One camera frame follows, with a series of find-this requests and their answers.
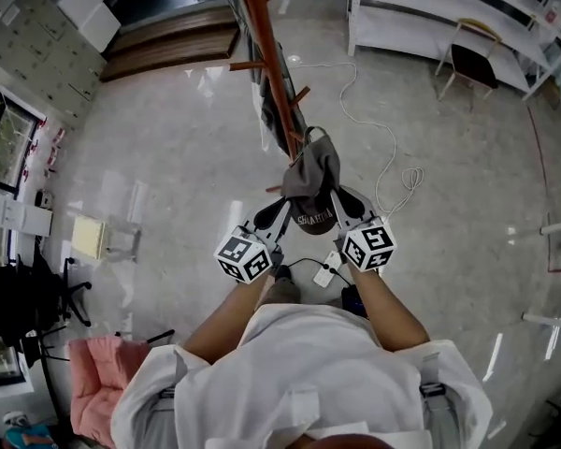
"coat rack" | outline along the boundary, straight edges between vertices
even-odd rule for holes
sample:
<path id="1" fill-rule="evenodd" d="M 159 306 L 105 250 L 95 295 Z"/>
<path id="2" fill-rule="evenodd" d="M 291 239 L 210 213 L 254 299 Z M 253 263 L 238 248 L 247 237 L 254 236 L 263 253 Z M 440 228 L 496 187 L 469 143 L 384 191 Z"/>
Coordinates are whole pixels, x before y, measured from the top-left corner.
<path id="1" fill-rule="evenodd" d="M 304 87 L 303 90 L 295 95 L 293 100 L 288 101 L 287 93 L 284 89 L 279 55 L 276 51 L 276 41 L 272 32 L 272 25 L 270 24 L 268 1 L 269 0 L 245 0 L 250 14 L 250 20 L 252 21 L 255 31 L 255 35 L 252 35 L 252 38 L 262 54 L 262 60 L 258 62 L 231 64 L 230 70 L 236 71 L 259 68 L 266 72 L 270 82 L 272 97 L 279 111 L 280 123 L 287 141 L 287 148 L 289 149 L 289 157 L 291 158 L 291 162 L 293 162 L 297 156 L 296 143 L 303 141 L 303 137 L 295 132 L 291 111 L 303 97 L 309 93 L 309 87 Z"/>

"tile floor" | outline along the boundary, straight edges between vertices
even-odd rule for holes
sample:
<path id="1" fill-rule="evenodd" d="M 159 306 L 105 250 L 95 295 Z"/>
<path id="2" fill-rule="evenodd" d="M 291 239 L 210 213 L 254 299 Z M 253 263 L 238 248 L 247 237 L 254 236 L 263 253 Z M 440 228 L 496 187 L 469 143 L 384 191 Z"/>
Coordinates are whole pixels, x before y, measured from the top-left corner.
<path id="1" fill-rule="evenodd" d="M 390 207 L 406 193 L 403 169 L 424 169 L 423 185 L 391 218 L 399 247 L 385 279 L 433 338 L 457 343 L 483 380 L 495 411 L 489 430 L 505 424 L 484 447 L 527 447 L 531 421 L 561 390 L 561 332 L 547 355 L 552 331 L 520 320 L 523 311 L 561 317 L 561 274 L 547 272 L 549 246 L 538 235 L 547 213 L 561 220 L 561 109 L 540 97 L 527 105 L 508 88 L 483 102 L 463 84 L 439 102 L 447 72 L 435 79 L 435 62 L 362 49 L 346 56 L 344 0 L 291 0 L 282 15 L 280 1 L 271 12 L 285 56 L 303 64 L 356 62 L 359 77 L 346 93 L 347 109 L 395 132 L 396 162 L 381 182 L 381 202 Z M 234 59 L 241 58 L 239 50 Z M 93 327 L 84 332 L 73 324 L 59 338 L 121 330 L 141 339 L 174 328 L 175 340 L 184 340 L 230 291 L 233 283 L 212 252 L 242 214 L 267 201 L 264 189 L 280 183 L 286 161 L 274 148 L 262 150 L 249 77 L 229 73 L 226 64 L 108 83 L 85 128 L 64 143 L 50 183 L 52 264 L 70 254 L 76 214 L 132 221 L 142 236 L 136 264 L 80 259 L 74 275 L 93 282 L 83 295 Z M 351 68 L 292 74 L 297 90 L 312 89 L 301 108 L 309 124 L 334 140 L 341 182 L 373 198 L 392 142 L 341 112 L 338 93 Z M 292 226 L 282 242 L 286 261 L 324 259 L 332 238 Z M 552 268 L 561 267 L 556 241 L 551 246 Z M 295 267 L 306 301 L 340 292 L 337 279 L 316 289 L 317 269 Z M 66 369 L 56 362 L 52 370 L 65 394 Z"/>

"wooden step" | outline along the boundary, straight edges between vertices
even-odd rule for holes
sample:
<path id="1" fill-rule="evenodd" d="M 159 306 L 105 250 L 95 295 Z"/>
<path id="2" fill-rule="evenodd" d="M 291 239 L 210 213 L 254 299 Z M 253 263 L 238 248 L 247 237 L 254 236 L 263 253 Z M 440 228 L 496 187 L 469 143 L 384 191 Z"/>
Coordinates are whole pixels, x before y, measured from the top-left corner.
<path id="1" fill-rule="evenodd" d="M 113 57 L 100 79 L 111 81 L 156 68 L 229 58 L 238 28 L 156 41 Z"/>
<path id="2" fill-rule="evenodd" d="M 237 22 L 230 7 L 179 15 L 119 36 L 110 47 L 107 59 L 153 41 L 231 28 L 237 28 Z"/>

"shoe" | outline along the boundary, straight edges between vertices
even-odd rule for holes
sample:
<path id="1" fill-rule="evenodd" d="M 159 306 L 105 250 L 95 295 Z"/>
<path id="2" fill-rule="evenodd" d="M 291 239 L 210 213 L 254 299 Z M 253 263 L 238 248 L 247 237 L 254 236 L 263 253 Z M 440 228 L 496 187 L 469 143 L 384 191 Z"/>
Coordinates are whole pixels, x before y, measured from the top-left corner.
<path id="1" fill-rule="evenodd" d="M 291 280 L 292 278 L 291 270 L 287 265 L 280 265 L 277 268 L 277 272 L 274 274 L 274 281 L 278 281 L 282 278 L 287 278 L 288 280 Z"/>

